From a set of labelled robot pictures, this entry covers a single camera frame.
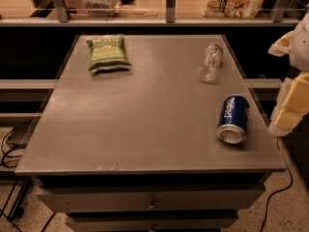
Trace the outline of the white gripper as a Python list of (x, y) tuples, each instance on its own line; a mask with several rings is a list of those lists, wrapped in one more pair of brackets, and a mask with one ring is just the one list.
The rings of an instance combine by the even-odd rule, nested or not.
[(268, 131), (278, 137), (294, 130), (309, 113), (309, 14), (273, 43), (268, 53), (277, 57), (289, 54), (290, 65), (302, 71), (294, 79), (286, 77), (280, 86)]

